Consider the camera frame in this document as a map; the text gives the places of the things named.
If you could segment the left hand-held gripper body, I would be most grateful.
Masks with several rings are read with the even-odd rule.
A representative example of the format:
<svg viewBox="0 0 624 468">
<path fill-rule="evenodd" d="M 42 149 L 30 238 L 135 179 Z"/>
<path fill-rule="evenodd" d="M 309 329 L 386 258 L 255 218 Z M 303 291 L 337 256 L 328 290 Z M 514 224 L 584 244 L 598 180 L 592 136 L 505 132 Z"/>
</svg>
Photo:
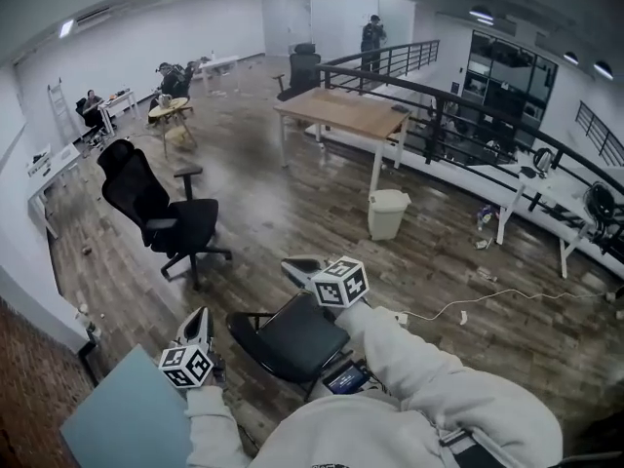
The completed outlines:
<svg viewBox="0 0 624 468">
<path fill-rule="evenodd" d="M 188 338 L 179 334 L 162 354 L 158 369 L 176 389 L 199 388 L 213 384 L 224 387 L 225 362 L 214 351 L 213 335 L 200 331 Z"/>
</svg>

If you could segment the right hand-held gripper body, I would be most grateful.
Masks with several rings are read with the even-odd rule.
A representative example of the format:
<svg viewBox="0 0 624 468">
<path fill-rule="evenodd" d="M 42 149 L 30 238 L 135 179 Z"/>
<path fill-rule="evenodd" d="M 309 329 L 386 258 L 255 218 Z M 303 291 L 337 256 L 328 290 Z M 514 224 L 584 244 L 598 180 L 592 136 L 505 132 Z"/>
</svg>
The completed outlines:
<svg viewBox="0 0 624 468">
<path fill-rule="evenodd" d="M 369 292 L 369 280 L 364 263 L 344 255 L 314 274 L 305 289 L 320 306 L 349 308 Z"/>
</svg>

